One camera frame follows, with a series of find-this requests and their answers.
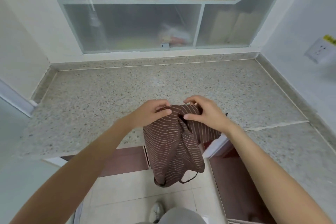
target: brown striped fabric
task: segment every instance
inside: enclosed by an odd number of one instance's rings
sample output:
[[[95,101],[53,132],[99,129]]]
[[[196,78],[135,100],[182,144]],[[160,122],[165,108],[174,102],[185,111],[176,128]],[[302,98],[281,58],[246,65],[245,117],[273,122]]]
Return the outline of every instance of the brown striped fabric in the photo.
[[[161,187],[182,182],[187,170],[203,173],[204,160],[198,145],[221,135],[203,123],[183,119],[187,113],[202,114],[201,107],[172,105],[167,108],[172,110],[170,115],[143,128],[154,182]]]

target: yellow label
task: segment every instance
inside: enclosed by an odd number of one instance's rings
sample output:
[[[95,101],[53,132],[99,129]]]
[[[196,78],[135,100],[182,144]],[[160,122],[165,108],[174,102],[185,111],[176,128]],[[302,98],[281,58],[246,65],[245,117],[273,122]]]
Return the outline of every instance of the yellow label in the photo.
[[[324,40],[328,41],[329,43],[336,45],[336,39],[333,38],[331,35],[325,35]]]

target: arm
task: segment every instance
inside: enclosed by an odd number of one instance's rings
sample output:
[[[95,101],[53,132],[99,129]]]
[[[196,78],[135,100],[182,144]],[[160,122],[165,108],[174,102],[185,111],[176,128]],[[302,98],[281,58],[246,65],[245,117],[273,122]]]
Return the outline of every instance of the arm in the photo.
[[[104,168],[106,160],[133,129],[171,114],[166,99],[149,100],[117,120],[84,150],[50,177],[23,205],[10,224],[62,224],[74,213]]]
[[[240,126],[229,120],[213,101],[192,96],[184,102],[198,103],[203,108],[202,115],[187,114],[184,119],[202,122],[229,138],[278,224],[332,224],[309,194],[254,143]]]

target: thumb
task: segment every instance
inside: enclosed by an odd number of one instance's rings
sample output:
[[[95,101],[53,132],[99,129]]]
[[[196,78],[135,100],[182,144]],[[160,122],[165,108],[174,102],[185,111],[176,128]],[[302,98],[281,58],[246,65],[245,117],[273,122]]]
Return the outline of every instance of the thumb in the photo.
[[[197,114],[188,113],[183,118],[185,120],[195,120],[195,121],[202,122],[202,116],[201,115],[197,115]]]
[[[172,111],[170,109],[166,109],[166,110],[162,110],[160,112],[156,112],[155,113],[156,119],[158,120],[158,119],[160,119],[160,118],[162,118],[164,116],[170,115],[171,112]]]

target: shoe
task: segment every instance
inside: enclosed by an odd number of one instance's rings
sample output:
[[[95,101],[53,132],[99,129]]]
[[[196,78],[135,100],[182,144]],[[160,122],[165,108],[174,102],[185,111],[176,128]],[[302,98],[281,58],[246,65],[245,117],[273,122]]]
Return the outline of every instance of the shoe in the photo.
[[[156,202],[150,210],[149,222],[158,223],[164,214],[165,210],[163,208],[163,205],[160,202]]]

